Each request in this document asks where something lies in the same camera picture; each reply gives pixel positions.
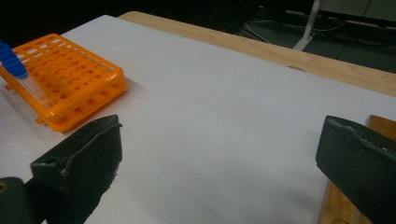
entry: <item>blue test tube cap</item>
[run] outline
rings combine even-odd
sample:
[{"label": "blue test tube cap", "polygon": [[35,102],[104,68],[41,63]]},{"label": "blue test tube cap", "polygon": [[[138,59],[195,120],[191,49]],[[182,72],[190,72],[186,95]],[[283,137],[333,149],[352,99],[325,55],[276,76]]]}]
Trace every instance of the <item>blue test tube cap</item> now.
[{"label": "blue test tube cap", "polygon": [[7,44],[0,43],[0,61],[5,62],[11,58],[18,58],[12,48]]},{"label": "blue test tube cap", "polygon": [[7,59],[3,62],[3,66],[16,79],[26,79],[29,76],[25,66],[19,58]]}]

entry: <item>white table surface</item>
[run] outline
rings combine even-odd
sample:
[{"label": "white table surface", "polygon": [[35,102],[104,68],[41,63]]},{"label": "white table surface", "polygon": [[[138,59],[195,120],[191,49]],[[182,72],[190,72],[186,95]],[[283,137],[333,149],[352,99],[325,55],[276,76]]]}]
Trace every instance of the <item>white table surface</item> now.
[{"label": "white table surface", "polygon": [[[394,97],[108,16],[63,36],[130,84],[91,118],[119,115],[123,161],[87,223],[317,223],[325,117],[396,119]],[[0,90],[0,176],[66,138],[34,119]]]}]

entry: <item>orange test tube rack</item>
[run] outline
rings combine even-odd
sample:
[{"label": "orange test tube rack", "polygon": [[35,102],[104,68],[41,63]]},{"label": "orange test tube rack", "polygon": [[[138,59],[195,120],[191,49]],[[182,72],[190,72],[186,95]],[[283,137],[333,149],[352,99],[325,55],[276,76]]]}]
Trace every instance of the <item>orange test tube rack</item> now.
[{"label": "orange test tube rack", "polygon": [[60,35],[45,35],[13,50],[53,106],[41,105],[0,66],[6,88],[33,108],[37,123],[55,132],[71,130],[127,88],[120,67]]}]

